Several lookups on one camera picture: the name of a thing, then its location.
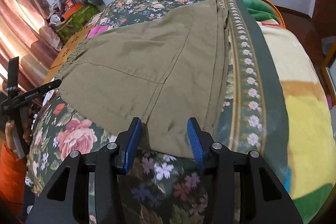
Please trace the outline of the orange sleeve forearm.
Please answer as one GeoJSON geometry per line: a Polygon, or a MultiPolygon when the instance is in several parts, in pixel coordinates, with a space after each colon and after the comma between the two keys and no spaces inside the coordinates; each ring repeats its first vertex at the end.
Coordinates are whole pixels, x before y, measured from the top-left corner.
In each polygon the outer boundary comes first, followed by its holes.
{"type": "Polygon", "coordinates": [[[22,223],[27,160],[3,143],[1,148],[1,223],[22,223]]]}

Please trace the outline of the left hand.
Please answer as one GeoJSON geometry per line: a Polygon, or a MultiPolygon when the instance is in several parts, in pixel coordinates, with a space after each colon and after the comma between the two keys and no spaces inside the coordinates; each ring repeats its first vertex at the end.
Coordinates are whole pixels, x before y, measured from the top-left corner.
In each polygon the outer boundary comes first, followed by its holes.
{"type": "MultiPolygon", "coordinates": [[[[31,144],[32,141],[32,131],[31,131],[31,125],[32,120],[30,118],[27,118],[23,123],[23,133],[21,134],[21,137],[23,138],[24,142],[28,145],[31,144]]],[[[5,127],[5,137],[6,137],[6,145],[8,149],[15,153],[16,155],[19,155],[19,139],[18,139],[18,130],[14,123],[14,120],[10,120],[6,123],[5,127]]]]}

